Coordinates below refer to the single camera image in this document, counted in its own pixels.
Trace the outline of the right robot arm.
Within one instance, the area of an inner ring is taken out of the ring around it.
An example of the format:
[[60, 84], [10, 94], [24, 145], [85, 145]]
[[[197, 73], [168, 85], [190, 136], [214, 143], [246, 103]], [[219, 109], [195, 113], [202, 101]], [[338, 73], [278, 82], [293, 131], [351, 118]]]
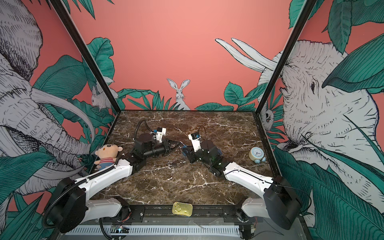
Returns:
[[195, 140], [192, 146], [183, 146], [183, 154], [190, 163], [201, 162], [218, 178], [239, 184], [260, 199], [245, 199], [240, 213], [251, 217], [271, 219], [280, 228], [289, 230], [303, 206], [295, 188], [282, 176], [259, 175], [225, 158], [211, 140]]

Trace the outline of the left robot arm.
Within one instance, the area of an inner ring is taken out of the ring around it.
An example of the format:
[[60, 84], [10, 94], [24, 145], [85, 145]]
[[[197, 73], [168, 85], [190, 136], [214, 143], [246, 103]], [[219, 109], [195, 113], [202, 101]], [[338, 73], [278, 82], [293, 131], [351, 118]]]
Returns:
[[135, 137], [130, 153], [119, 159], [123, 149], [117, 145], [104, 145], [96, 150], [99, 160], [97, 171], [76, 180], [65, 178], [54, 190], [46, 206], [42, 226], [67, 233], [83, 222], [103, 218], [117, 218], [120, 222], [130, 219], [130, 205], [121, 197], [93, 201], [91, 198], [113, 183], [137, 173], [146, 165], [148, 158], [166, 156], [180, 142], [164, 137], [160, 130]]

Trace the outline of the blue padlock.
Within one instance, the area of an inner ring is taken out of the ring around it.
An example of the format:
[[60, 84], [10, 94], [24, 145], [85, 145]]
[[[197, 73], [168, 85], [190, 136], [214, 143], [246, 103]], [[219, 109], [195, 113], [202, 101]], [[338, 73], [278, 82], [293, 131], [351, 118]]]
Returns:
[[184, 145], [184, 146], [182, 147], [182, 153], [183, 153], [183, 155], [186, 155], [187, 150], [188, 150], [188, 147]]

